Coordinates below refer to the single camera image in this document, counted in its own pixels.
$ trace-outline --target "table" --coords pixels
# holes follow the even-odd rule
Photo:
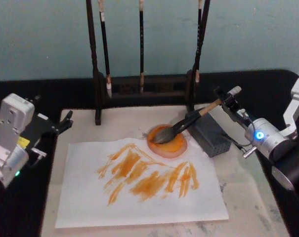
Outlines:
[[[126,137],[144,139],[146,132],[153,126],[160,123],[174,124],[184,118],[186,109],[184,106],[105,109],[101,126],[94,125],[93,110],[73,111],[73,127],[61,134],[57,141],[42,237],[289,236],[256,155],[244,159],[234,145],[227,153],[212,158],[229,213],[228,221],[55,229],[68,144],[113,141]],[[247,143],[242,127],[234,123],[220,107],[210,114],[237,142]]]

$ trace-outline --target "hanging brush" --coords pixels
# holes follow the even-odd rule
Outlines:
[[[144,91],[144,0],[139,0],[140,93]]]
[[[100,22],[101,22],[101,31],[102,31],[102,40],[103,40],[103,49],[104,49],[106,89],[108,91],[109,97],[112,98],[112,83],[111,83],[111,76],[110,76],[108,43],[106,40],[106,31],[105,31],[105,15],[104,15],[103,0],[98,0],[98,2],[99,2],[99,13],[100,13]]]
[[[199,47],[199,43],[200,43],[200,24],[201,24],[201,16],[202,16],[202,0],[198,0],[199,4],[198,4],[198,40],[197,40],[197,45]],[[197,65],[197,70],[195,73],[195,82],[199,83],[200,82],[200,73],[199,73],[199,69],[200,69],[200,62]]]
[[[201,57],[201,50],[205,36],[205,30],[207,27],[207,20],[209,14],[211,0],[205,0],[204,7],[203,7],[203,15],[201,19],[201,11],[202,11],[202,0],[199,0],[199,14],[198,14],[198,43],[197,43],[197,51],[195,54],[194,65],[192,68],[192,78],[195,76],[195,81],[200,81],[200,57]]]

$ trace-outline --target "orange paint dish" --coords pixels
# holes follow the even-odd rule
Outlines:
[[[185,140],[182,133],[176,135],[176,137],[172,141],[165,144],[157,144],[151,142],[156,133],[166,127],[171,127],[171,125],[163,124],[151,129],[147,135],[147,145],[154,153],[164,158],[176,158],[184,153],[188,146],[187,141]]]

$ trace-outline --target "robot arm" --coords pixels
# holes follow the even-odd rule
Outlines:
[[[282,130],[280,134],[290,139],[296,139],[298,136],[295,121],[299,116],[299,79],[296,81],[291,90],[292,101],[283,114],[284,122],[287,128]]]
[[[42,114],[34,114],[34,105],[10,94],[0,107],[0,190],[5,189],[23,166],[30,162],[29,154],[36,153],[37,163],[46,153],[36,148],[44,134],[59,135],[72,126],[68,113],[60,124],[54,124]]]
[[[214,92],[223,101],[224,111],[246,130],[245,137],[253,147],[244,157],[259,151],[272,163],[272,175],[285,189],[299,190],[299,144],[294,141],[298,136],[295,121],[299,116],[299,79],[291,90],[292,100],[283,115],[287,127],[282,131],[264,118],[248,119],[233,95],[220,88]]]

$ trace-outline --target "wall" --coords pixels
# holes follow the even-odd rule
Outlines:
[[[99,69],[105,72],[97,0]],[[113,76],[139,74],[137,0],[105,0]],[[193,65],[197,0],[145,0],[146,74]],[[212,0],[202,72],[284,68],[299,73],[299,0]],[[92,76],[85,1],[0,0],[0,80]]]

